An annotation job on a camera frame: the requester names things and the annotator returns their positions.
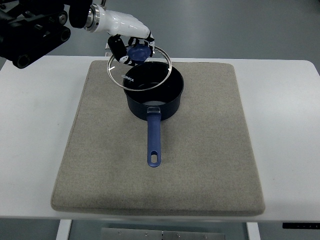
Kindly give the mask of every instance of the handle hole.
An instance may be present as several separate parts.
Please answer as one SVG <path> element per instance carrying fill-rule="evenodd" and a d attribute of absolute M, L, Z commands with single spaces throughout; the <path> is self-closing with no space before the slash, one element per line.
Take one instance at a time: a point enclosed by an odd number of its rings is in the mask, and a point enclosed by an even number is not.
<path fill-rule="evenodd" d="M 157 151 L 152 151 L 151 152 L 151 162 L 153 164 L 155 164 L 156 162 L 158 162 L 158 153 Z"/>

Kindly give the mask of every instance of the white robotic hand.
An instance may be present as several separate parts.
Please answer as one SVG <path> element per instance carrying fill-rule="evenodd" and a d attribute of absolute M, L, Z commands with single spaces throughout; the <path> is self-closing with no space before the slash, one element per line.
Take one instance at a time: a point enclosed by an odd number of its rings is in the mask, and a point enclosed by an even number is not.
<path fill-rule="evenodd" d="M 134 39 L 136 46 L 140 39 L 144 40 L 144 45 L 150 49 L 150 57 L 155 50 L 155 39 L 149 28 L 130 14 L 105 10 L 102 6 L 93 3 L 88 13 L 88 18 L 84 27 L 91 33 L 107 32 L 111 35 L 108 45 L 115 59 L 127 65 L 134 66 L 136 62 L 127 53 L 126 47 L 120 36 L 130 37 L 128 45 L 132 45 Z"/>

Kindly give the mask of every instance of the screw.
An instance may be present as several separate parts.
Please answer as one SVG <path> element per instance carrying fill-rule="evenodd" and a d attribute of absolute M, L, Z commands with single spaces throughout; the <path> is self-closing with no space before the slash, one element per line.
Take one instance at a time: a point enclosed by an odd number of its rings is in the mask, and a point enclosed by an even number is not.
<path fill-rule="evenodd" d="M 58 16 L 58 20 L 59 20 L 59 23 L 60 23 L 61 25 L 64 25 L 64 24 L 67 22 L 67 16 L 66 16 L 66 14 L 61 13 L 61 14 Z"/>

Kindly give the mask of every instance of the white table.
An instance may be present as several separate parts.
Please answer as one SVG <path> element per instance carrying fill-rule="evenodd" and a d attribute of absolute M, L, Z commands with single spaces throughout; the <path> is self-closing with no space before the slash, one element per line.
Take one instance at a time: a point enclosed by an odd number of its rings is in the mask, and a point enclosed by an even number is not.
<path fill-rule="evenodd" d="M 252 217 L 54 211 L 51 194 L 91 56 L 45 56 L 0 71 L 0 218 L 320 221 L 320 76 L 303 60 L 192 59 L 234 66 L 266 209 Z"/>

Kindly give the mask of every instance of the gray floor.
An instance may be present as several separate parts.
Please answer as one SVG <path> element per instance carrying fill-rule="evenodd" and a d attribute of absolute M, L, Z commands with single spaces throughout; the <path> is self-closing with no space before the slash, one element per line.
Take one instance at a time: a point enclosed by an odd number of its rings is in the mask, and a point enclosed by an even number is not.
<path fill-rule="evenodd" d="M 108 0 L 107 8 L 132 14 L 145 23 L 156 45 L 172 58 L 308 60 L 320 73 L 318 0 Z M 71 29 L 70 40 L 49 55 L 104 56 L 108 37 Z M 0 58 L 0 68 L 4 62 Z M 259 227 L 262 240 L 319 239 L 320 233 L 284 230 L 281 223 L 260 223 Z M 54 239 L 52 229 L 56 228 L 55 220 L 1 219 L 0 240 Z M 41 230 L 52 238 L 17 236 L 21 230 Z"/>

